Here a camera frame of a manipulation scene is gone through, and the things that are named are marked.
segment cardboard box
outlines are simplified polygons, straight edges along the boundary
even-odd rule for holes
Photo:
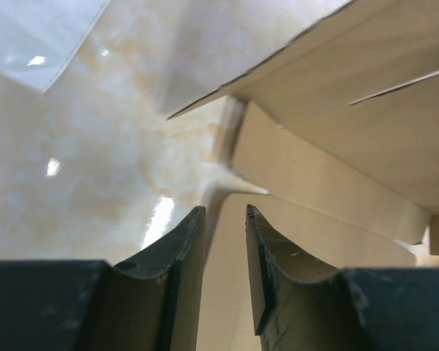
[[[270,195],[231,195],[203,283],[199,350],[259,350],[246,204],[320,259],[413,266],[439,254],[439,0],[354,0],[218,91],[249,102],[232,168]]]

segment white marble tile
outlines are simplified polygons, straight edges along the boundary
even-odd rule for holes
[[[260,191],[217,152],[231,100],[169,122],[167,110],[342,2],[112,0],[46,94],[0,76],[0,258],[115,263],[194,205],[213,198],[214,218],[228,192]]]

